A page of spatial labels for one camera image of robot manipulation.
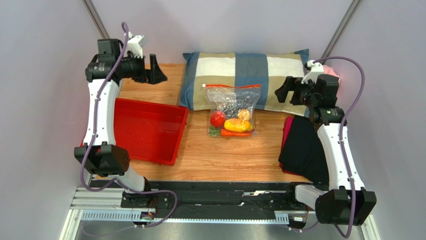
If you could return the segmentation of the round yellow toy fruit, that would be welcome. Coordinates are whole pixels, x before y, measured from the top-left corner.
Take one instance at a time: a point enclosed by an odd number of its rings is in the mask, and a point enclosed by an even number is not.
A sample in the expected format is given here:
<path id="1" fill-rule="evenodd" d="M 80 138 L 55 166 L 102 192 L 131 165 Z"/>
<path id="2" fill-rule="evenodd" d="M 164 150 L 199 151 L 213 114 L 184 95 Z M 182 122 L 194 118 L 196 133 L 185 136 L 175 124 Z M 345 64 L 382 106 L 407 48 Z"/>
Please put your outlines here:
<path id="1" fill-rule="evenodd" d="M 244 121 L 249 121 L 252 117 L 252 113 L 249 109 L 242 108 L 237 113 L 237 118 Z"/>

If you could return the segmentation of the clear orange zip top bag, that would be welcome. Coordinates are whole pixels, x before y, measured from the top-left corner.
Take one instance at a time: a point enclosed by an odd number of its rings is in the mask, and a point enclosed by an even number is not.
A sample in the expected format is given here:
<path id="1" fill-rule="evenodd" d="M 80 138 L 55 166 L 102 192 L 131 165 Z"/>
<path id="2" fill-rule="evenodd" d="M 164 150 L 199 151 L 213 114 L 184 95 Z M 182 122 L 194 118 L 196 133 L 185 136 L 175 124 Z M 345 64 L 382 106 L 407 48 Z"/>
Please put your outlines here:
<path id="1" fill-rule="evenodd" d="M 261 85 L 204 84 L 202 87 L 211 107 L 209 136 L 249 138 L 257 134 L 254 111 L 261 97 Z"/>

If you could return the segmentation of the orange yellow toy mango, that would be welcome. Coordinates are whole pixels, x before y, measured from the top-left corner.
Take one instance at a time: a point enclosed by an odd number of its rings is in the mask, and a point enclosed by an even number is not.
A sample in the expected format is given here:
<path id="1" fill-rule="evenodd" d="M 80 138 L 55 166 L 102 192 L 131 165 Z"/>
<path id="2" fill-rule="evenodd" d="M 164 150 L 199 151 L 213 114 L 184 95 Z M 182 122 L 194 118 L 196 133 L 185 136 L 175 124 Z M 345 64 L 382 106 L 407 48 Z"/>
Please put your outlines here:
<path id="1" fill-rule="evenodd" d="M 223 127 L 231 132 L 243 133 L 247 131 L 251 131 L 254 127 L 248 121 L 239 118 L 231 118 L 224 122 Z"/>

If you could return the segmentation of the orange toy carrot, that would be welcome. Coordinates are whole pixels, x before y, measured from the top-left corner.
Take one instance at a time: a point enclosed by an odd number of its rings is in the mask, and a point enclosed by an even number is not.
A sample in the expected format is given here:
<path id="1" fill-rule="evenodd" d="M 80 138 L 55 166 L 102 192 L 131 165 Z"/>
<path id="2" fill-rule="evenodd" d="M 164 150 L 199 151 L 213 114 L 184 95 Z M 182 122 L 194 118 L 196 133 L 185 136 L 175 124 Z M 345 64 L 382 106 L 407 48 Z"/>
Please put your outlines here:
<path id="1" fill-rule="evenodd" d="M 230 130 L 226 130 L 224 128 L 219 129 L 215 127 L 210 127 L 208 129 L 208 134 L 212 137 L 225 137 L 225 138 L 230 138 L 230 137 L 245 138 L 245 137 L 251 136 L 250 132 L 233 132 Z"/>

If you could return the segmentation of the dark purple toy fruit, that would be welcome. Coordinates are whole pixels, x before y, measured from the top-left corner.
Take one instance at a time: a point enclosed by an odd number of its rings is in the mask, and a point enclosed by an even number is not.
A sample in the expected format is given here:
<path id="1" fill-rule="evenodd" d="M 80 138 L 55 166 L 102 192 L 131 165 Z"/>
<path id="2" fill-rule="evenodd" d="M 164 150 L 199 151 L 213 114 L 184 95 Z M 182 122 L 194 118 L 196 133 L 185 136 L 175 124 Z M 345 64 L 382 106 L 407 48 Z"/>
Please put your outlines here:
<path id="1" fill-rule="evenodd" d="M 236 119 L 240 110 L 240 104 L 237 102 L 224 102 L 218 110 L 224 112 L 227 119 Z"/>

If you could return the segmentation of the orange toy persimmon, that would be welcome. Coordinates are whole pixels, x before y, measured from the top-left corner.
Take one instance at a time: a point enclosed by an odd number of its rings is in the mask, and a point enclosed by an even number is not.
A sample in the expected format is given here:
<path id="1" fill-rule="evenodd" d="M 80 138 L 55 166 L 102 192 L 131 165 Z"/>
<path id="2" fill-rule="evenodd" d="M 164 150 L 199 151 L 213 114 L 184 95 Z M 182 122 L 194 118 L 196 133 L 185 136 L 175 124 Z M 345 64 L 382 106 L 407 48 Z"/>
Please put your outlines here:
<path id="1" fill-rule="evenodd" d="M 211 113 L 209 122 L 215 128 L 220 128 L 224 125 L 227 117 L 224 112 L 216 110 Z"/>

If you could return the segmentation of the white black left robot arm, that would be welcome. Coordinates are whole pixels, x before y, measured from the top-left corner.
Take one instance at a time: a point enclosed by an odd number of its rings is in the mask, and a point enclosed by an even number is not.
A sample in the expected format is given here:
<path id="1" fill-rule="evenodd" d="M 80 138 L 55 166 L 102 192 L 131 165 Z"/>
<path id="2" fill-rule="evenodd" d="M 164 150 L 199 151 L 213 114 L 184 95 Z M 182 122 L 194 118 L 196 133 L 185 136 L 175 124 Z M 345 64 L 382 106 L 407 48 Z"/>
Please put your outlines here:
<path id="1" fill-rule="evenodd" d="M 127 193 L 148 192 L 148 180 L 130 167 L 130 154 L 117 146 L 114 133 L 116 99 L 122 80 L 130 78 L 137 83 L 150 85 L 167 81 L 155 54 L 150 54 L 150 69 L 145 67 L 142 35 L 132 36 L 126 42 L 119 39 L 99 39 L 98 53 L 85 69 L 89 89 L 89 115 L 82 146 L 74 148 L 74 157 L 81 163 L 80 179 L 86 184 L 84 172 L 116 182 Z"/>

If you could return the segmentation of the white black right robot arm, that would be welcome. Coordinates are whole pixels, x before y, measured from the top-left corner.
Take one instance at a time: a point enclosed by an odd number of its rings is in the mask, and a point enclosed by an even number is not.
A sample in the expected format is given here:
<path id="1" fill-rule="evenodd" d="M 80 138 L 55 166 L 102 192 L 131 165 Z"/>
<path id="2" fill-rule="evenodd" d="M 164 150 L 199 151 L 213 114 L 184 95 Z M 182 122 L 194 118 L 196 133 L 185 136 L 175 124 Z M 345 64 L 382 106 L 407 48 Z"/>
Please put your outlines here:
<path id="1" fill-rule="evenodd" d="M 289 102 L 309 108 L 309 120 L 321 142 L 329 173 L 328 191 L 309 183 L 292 182 L 289 201 L 309 206 L 321 224 L 360 226 L 376 205 L 377 197 L 375 192 L 366 190 L 357 173 L 345 112 L 336 105 L 339 86 L 338 78 L 328 74 L 320 74 L 316 80 L 288 76 L 275 91 L 280 103 L 292 91 Z"/>

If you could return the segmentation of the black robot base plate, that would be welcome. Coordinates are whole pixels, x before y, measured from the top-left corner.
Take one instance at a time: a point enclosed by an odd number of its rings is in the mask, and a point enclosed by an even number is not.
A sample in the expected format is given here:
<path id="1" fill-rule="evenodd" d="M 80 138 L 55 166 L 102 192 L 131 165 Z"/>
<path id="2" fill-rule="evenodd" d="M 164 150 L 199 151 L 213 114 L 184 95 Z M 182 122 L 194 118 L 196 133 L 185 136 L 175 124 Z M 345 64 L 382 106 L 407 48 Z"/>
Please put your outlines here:
<path id="1" fill-rule="evenodd" d="M 153 210 L 155 217 L 212 219 L 272 219 L 276 212 L 302 216 L 312 207 L 290 202 L 288 182 L 151 181 L 153 194 L 126 193 L 113 183 L 101 199 L 116 200 L 123 209 Z"/>

